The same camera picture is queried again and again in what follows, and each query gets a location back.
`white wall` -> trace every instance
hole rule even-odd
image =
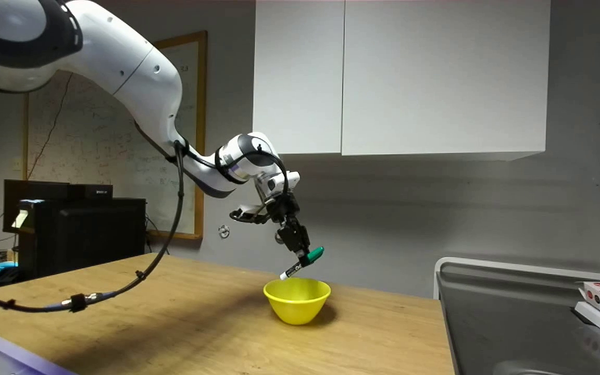
[[[249,130],[251,3],[103,5],[149,38],[207,29],[207,150]],[[552,5],[548,98],[548,153],[517,162],[289,160],[302,174],[300,219],[311,243],[327,246],[305,276],[429,296],[444,255],[597,270],[600,3]],[[19,102],[0,98],[0,108],[0,169],[10,169],[20,148]],[[204,243],[173,255],[284,270],[292,255],[273,243],[271,225],[227,219],[253,200],[249,185],[227,200],[207,198]],[[217,235],[220,225],[230,230],[227,239]]]

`white cabinet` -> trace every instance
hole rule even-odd
[[[253,130],[280,154],[546,146],[550,0],[255,6]]]

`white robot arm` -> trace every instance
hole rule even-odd
[[[307,235],[292,195],[300,176],[282,169],[261,134],[240,134],[215,154],[197,154],[175,130],[179,73],[135,29],[90,0],[0,0],[0,89],[31,92],[56,72],[76,73],[113,94],[168,160],[181,158],[184,176],[207,197],[224,198],[253,179],[259,205],[230,218],[278,223],[277,239],[305,259]]]

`cabinet door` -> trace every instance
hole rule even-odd
[[[542,153],[550,0],[346,0],[344,154]]]
[[[342,148],[344,3],[257,0],[253,130],[278,154]]]

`wooden countertop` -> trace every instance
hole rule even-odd
[[[51,305],[109,293],[149,255],[0,287]],[[314,324],[274,319],[259,287],[273,276],[164,257],[140,287],[81,313],[0,308],[0,337],[65,369],[97,374],[453,374],[438,301],[333,285]]]

